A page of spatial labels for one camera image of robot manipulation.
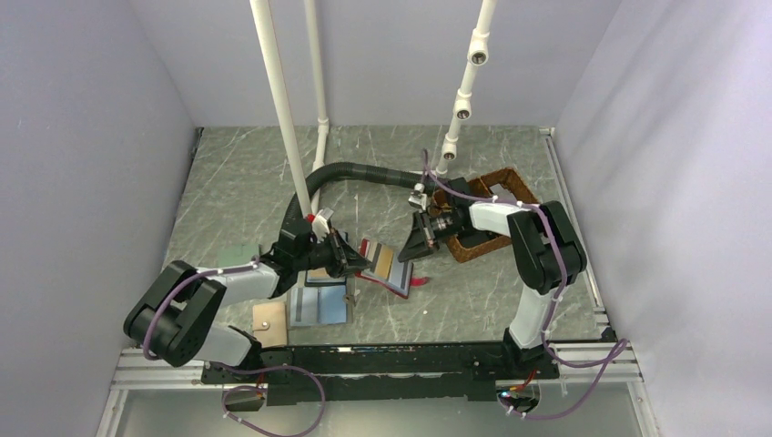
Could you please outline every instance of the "red strap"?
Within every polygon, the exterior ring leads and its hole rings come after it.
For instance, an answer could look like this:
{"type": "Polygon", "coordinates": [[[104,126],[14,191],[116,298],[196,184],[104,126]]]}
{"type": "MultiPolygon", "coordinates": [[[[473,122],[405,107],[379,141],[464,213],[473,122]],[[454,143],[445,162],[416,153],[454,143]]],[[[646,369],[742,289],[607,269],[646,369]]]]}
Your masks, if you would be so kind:
{"type": "Polygon", "coordinates": [[[411,287],[420,287],[426,285],[429,282],[429,278],[411,278],[411,287]]]}

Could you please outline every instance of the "gray tabletop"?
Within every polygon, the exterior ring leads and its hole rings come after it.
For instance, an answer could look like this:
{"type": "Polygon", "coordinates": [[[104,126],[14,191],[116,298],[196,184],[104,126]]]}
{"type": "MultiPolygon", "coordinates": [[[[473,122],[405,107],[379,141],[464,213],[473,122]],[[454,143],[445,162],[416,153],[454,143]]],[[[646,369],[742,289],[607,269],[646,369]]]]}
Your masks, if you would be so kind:
{"type": "MultiPolygon", "coordinates": [[[[417,170],[420,151],[439,152],[446,127],[333,127],[326,162],[353,161],[417,170]]],[[[316,147],[316,128],[297,127],[306,174],[316,147]]],[[[463,127],[459,155],[449,176],[474,177],[513,167],[541,201],[559,199],[556,175],[537,127],[463,127]]],[[[167,262],[217,263],[218,251],[246,243],[268,247],[294,192],[277,127],[207,128],[199,144],[168,247],[167,262]]],[[[399,250],[411,226],[407,190],[360,181],[330,184],[320,205],[334,209],[336,228],[352,246],[375,239],[399,250]]],[[[499,249],[459,264],[447,249],[415,262],[415,276],[430,282],[400,299],[362,279],[352,323],[289,331],[291,344],[347,344],[499,340],[517,309],[522,282],[512,251],[499,249]]],[[[218,321],[251,329],[251,300],[220,309],[218,321]]],[[[565,294],[553,338],[599,337],[594,301],[584,277],[565,294]]]]}

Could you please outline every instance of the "pipe fitting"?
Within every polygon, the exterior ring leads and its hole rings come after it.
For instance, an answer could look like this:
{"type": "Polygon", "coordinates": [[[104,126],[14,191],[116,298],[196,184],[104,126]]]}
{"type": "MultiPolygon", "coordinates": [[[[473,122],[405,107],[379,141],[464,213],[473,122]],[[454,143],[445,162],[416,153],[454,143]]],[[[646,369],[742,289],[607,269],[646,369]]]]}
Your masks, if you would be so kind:
{"type": "Polygon", "coordinates": [[[466,120],[472,116],[472,94],[464,95],[461,90],[456,94],[456,101],[453,103],[453,116],[459,120],[466,120]]]}
{"type": "Polygon", "coordinates": [[[481,34],[474,29],[472,31],[472,41],[469,43],[469,51],[466,53],[466,59],[476,66],[482,66],[488,62],[488,36],[491,33],[481,34]]]}
{"type": "Polygon", "coordinates": [[[451,140],[445,135],[445,141],[442,143],[442,159],[447,161],[456,159],[456,141],[458,141],[458,138],[451,140]]]}

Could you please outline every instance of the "purple cable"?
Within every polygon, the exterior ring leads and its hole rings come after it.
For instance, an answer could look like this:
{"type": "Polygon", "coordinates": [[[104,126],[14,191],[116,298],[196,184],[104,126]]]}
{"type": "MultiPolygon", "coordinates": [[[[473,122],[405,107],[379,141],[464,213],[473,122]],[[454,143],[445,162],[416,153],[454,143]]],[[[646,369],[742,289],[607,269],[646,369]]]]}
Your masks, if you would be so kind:
{"type": "Polygon", "coordinates": [[[313,430],[316,429],[317,426],[319,426],[319,423],[321,422],[321,416],[324,415],[324,406],[325,406],[325,403],[327,401],[327,398],[324,395],[324,388],[321,386],[321,382],[310,371],[307,371],[305,369],[302,369],[300,367],[295,367],[295,366],[276,366],[276,367],[266,367],[264,369],[257,369],[257,370],[254,370],[254,371],[243,371],[243,370],[236,369],[234,367],[228,366],[226,364],[223,364],[221,362],[212,362],[212,364],[214,364],[216,366],[219,366],[220,368],[222,368],[222,369],[224,369],[226,371],[229,371],[231,373],[236,373],[237,375],[259,375],[261,373],[266,373],[266,372],[269,372],[269,371],[296,371],[296,372],[299,372],[299,373],[302,373],[302,374],[308,376],[309,378],[311,378],[312,381],[314,381],[314,384],[316,384],[317,388],[319,389],[319,395],[321,397],[321,407],[319,409],[319,415],[316,417],[316,420],[314,421],[314,423],[311,424],[311,426],[308,429],[306,429],[306,431],[299,432],[297,434],[292,434],[292,435],[275,434],[273,432],[266,431],[266,430],[260,428],[259,426],[255,425],[254,423],[252,423],[250,421],[245,421],[244,419],[241,419],[236,414],[233,414],[232,412],[228,411],[228,407],[226,406],[226,400],[228,399],[228,396],[231,393],[234,393],[236,391],[263,392],[262,389],[259,389],[259,388],[255,387],[255,386],[252,386],[252,385],[239,385],[238,387],[234,387],[234,388],[226,391],[225,393],[223,393],[223,395],[222,395],[222,411],[225,413],[224,417],[229,417],[231,420],[233,420],[235,422],[238,422],[238,423],[246,426],[247,428],[250,428],[252,431],[259,432],[259,433],[261,433],[263,435],[267,435],[269,437],[302,437],[304,435],[307,435],[309,432],[312,432],[313,430]]]}
{"type": "MultiPolygon", "coordinates": [[[[460,193],[458,191],[455,191],[452,188],[442,184],[442,182],[434,175],[434,173],[432,173],[432,169],[429,167],[429,152],[426,149],[423,150],[423,173],[425,175],[429,175],[429,177],[432,178],[432,180],[437,185],[437,187],[442,188],[442,190],[457,198],[465,198],[471,201],[486,202],[486,203],[493,203],[495,201],[494,198],[477,198],[474,196],[469,196],[469,195],[460,193]]],[[[550,356],[554,360],[558,361],[559,363],[563,364],[566,367],[571,367],[574,369],[585,369],[585,368],[594,367],[598,365],[601,366],[600,370],[598,371],[598,374],[595,376],[593,383],[590,385],[590,388],[587,389],[587,392],[584,394],[584,396],[582,396],[582,398],[580,398],[579,401],[577,401],[571,408],[565,410],[564,412],[546,415],[546,416],[532,416],[528,414],[524,414],[522,416],[524,419],[531,419],[535,421],[560,419],[571,414],[572,412],[575,412],[576,410],[579,409],[579,407],[582,406],[582,404],[584,404],[584,401],[586,401],[587,398],[589,398],[590,393],[592,393],[595,390],[595,387],[598,385],[598,382],[601,380],[601,377],[603,376],[606,367],[614,360],[614,358],[618,357],[620,354],[622,354],[623,351],[625,351],[627,347],[627,343],[629,341],[627,339],[620,339],[614,345],[614,347],[611,348],[608,355],[604,359],[598,360],[598,361],[574,363],[574,362],[566,361],[557,356],[557,354],[552,350],[552,348],[549,347],[549,343],[547,341],[547,336],[546,336],[546,332],[548,331],[550,324],[553,321],[554,312],[557,309],[559,298],[561,294],[565,291],[565,286],[568,283],[568,271],[565,268],[565,262],[563,260],[563,257],[560,254],[560,250],[557,248],[558,247],[557,240],[554,237],[549,219],[544,214],[544,212],[539,208],[538,205],[532,205],[529,203],[518,202],[516,200],[510,200],[510,199],[502,199],[501,203],[504,203],[507,205],[515,205],[516,207],[521,207],[521,208],[528,208],[531,211],[535,212],[537,216],[539,216],[539,219],[542,221],[542,225],[544,227],[544,232],[547,234],[547,239],[550,242],[550,247],[552,248],[553,254],[555,256],[555,260],[557,261],[558,269],[560,269],[560,284],[558,284],[557,291],[553,295],[552,303],[550,304],[550,308],[547,311],[547,317],[544,319],[544,324],[542,325],[541,337],[542,337],[542,345],[544,346],[544,349],[547,351],[547,353],[550,354],[550,356]]]]}
{"type": "Polygon", "coordinates": [[[242,273],[244,271],[250,271],[252,269],[255,269],[256,264],[247,264],[246,266],[236,266],[236,267],[227,267],[224,269],[211,269],[211,270],[204,270],[196,273],[195,275],[191,276],[190,278],[187,278],[180,282],[167,296],[166,299],[164,299],[163,302],[158,306],[158,309],[156,310],[156,314],[153,316],[153,319],[150,321],[150,325],[147,327],[147,332],[145,332],[145,339],[142,341],[142,354],[145,355],[145,358],[151,361],[158,360],[157,355],[153,355],[150,352],[150,339],[153,337],[153,331],[156,330],[156,326],[158,326],[158,321],[161,320],[161,315],[164,313],[164,311],[167,310],[168,306],[171,305],[171,301],[182,291],[193,283],[196,280],[199,280],[201,278],[206,278],[207,276],[214,276],[219,274],[222,275],[232,275],[234,273],[242,273]]]}

